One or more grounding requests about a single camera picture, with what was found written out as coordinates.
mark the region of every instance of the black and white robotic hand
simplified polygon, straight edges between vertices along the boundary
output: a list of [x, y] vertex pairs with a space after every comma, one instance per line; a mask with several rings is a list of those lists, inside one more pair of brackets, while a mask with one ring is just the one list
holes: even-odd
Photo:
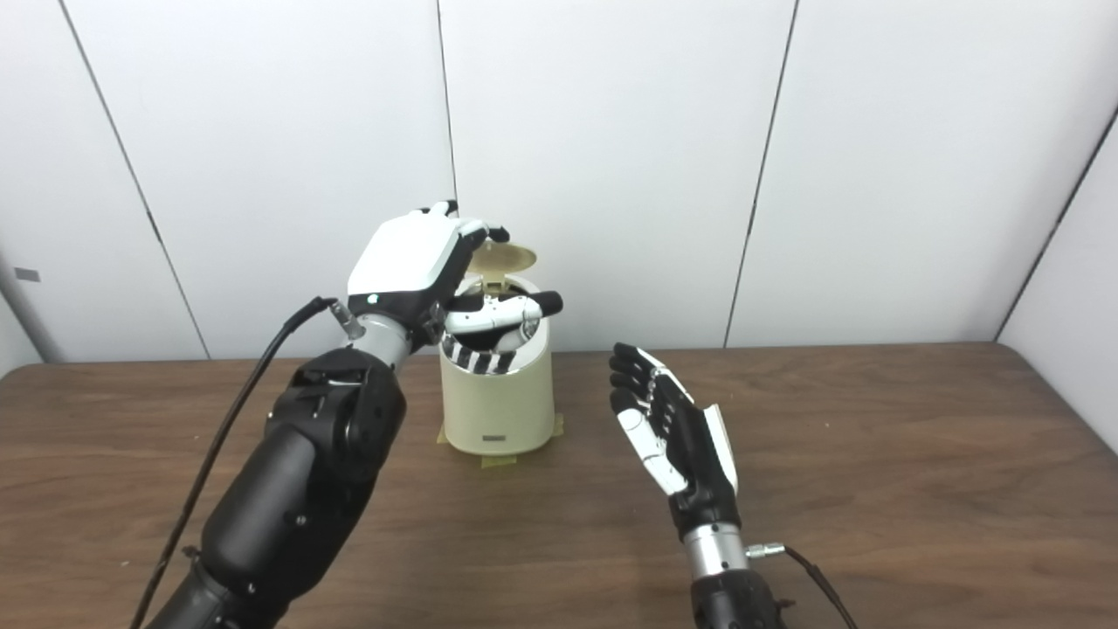
[[473, 251], [486, 238], [505, 242], [509, 231], [459, 218], [454, 200], [382, 223], [350, 274], [347, 303], [333, 307], [353, 347], [397, 365], [396, 359], [436, 344], [444, 330], [492, 336], [499, 351], [522, 345], [521, 327], [562, 309], [562, 298], [553, 290], [502, 299], [456, 296]]
[[[407, 358], [444, 332], [496, 335], [514, 345], [522, 326], [561, 309], [553, 292], [496, 303], [456, 297], [473, 251], [486, 238], [506, 241], [509, 232], [457, 217], [453, 200], [394, 218], [373, 234], [344, 302], [316, 297], [288, 320], [219, 429], [184, 516], [283, 339], [329, 307], [345, 340], [295, 372], [268, 413], [264, 439], [207, 520], [190, 572], [149, 627], [275, 627], [288, 604], [319, 583], [364, 513], [407, 409], [396, 379]], [[142, 622], [184, 525], [182, 517], [133, 627]]]
[[637, 457], [667, 495], [691, 564], [699, 629], [784, 629], [780, 606], [749, 559], [781, 552], [745, 546], [738, 475], [717, 404], [699, 409], [671, 370], [651, 354], [617, 344], [609, 359], [609, 402]]

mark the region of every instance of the brown tabletop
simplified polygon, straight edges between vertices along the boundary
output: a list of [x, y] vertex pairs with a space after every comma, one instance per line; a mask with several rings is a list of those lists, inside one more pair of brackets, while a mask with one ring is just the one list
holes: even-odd
[[[1118, 459], [1012, 351], [991, 344], [657, 353], [719, 402], [748, 542], [822, 565], [863, 629], [1118, 626]], [[277, 362], [183, 544], [257, 444]], [[124, 627], [250, 363], [51, 365], [0, 383], [0, 625]], [[555, 358], [566, 435], [512, 466], [436, 445], [438, 369], [364, 520], [284, 627], [691, 627], [664, 497], [609, 412], [605, 354]], [[178, 556], [157, 595], [183, 574]], [[787, 557], [755, 564], [841, 621]]]

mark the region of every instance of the black cable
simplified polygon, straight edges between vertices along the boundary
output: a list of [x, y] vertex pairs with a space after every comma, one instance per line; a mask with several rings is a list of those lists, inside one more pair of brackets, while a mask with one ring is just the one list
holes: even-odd
[[839, 598], [839, 592], [835, 592], [835, 589], [831, 587], [827, 578], [823, 576], [823, 571], [819, 570], [819, 566], [807, 561], [807, 557], [797, 553], [792, 549], [792, 546], [785, 546], [784, 552], [787, 553], [789, 557], [796, 560], [799, 565], [804, 566], [804, 570], [807, 571], [807, 575], [812, 578], [812, 581], [815, 581], [815, 584], [819, 587], [819, 590], [823, 590], [823, 593], [826, 594], [831, 604], [835, 606], [835, 609], [839, 610], [839, 614], [842, 616], [846, 627], [849, 629], [858, 629], [858, 623], [854, 622], [850, 612], [846, 611], [846, 606], [842, 604], [842, 599]]
[[299, 330], [300, 326], [305, 324], [315, 314], [322, 312], [330, 304], [338, 301], [337, 298], [323, 298], [316, 296], [312, 298], [306, 305], [300, 307], [291, 318], [284, 322], [282, 328], [276, 334], [275, 339], [268, 345], [268, 349], [264, 351], [264, 355], [256, 363], [253, 369], [253, 373], [249, 374], [248, 380], [245, 381], [245, 385], [240, 388], [240, 393], [233, 401], [233, 406], [229, 407], [229, 412], [226, 413], [225, 419], [221, 421], [221, 426], [217, 429], [217, 435], [214, 436], [214, 441], [210, 444], [209, 450], [206, 452], [206, 458], [202, 459], [201, 467], [198, 468], [198, 476], [195, 477], [195, 483], [190, 487], [190, 493], [187, 494], [187, 501], [182, 505], [182, 513], [179, 515], [178, 522], [174, 523], [174, 528], [171, 530], [171, 534], [167, 537], [167, 545], [163, 546], [163, 552], [159, 555], [159, 562], [155, 563], [155, 570], [151, 574], [151, 579], [148, 580], [148, 588], [144, 589], [143, 597], [140, 599], [140, 604], [136, 607], [135, 616], [132, 617], [132, 623], [129, 626], [130, 629], [140, 629], [143, 623], [144, 616], [148, 614], [148, 608], [151, 606], [151, 600], [155, 595], [155, 590], [159, 588], [160, 580], [163, 579], [163, 572], [167, 570], [167, 565], [171, 562], [171, 555], [174, 554], [174, 547], [179, 545], [179, 539], [182, 537], [183, 530], [187, 528], [187, 523], [190, 522], [190, 514], [195, 511], [195, 505], [198, 503], [198, 497], [202, 493], [202, 487], [206, 486], [206, 478], [209, 477], [210, 470], [214, 468], [214, 463], [217, 460], [218, 452], [221, 451], [221, 445], [225, 444], [225, 438], [228, 437], [229, 430], [233, 428], [234, 420], [240, 413], [240, 409], [248, 401], [249, 394], [256, 389], [256, 383], [259, 382], [260, 377], [268, 369], [268, 364], [275, 359], [276, 352], [280, 351], [280, 346], [283, 342], [287, 341], [287, 337], [292, 333]]

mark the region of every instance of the tape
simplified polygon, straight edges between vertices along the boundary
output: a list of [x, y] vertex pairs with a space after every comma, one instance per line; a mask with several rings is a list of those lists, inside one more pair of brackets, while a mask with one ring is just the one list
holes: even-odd
[[500, 466], [511, 466], [517, 463], [517, 457], [482, 457], [482, 469], [496, 468]]

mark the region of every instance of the black robotic forearm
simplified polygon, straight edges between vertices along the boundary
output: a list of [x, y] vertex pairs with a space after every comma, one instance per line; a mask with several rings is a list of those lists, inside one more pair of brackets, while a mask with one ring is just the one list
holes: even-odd
[[360, 520], [405, 411], [392, 369], [369, 354], [335, 350], [300, 368], [149, 627], [275, 627]]

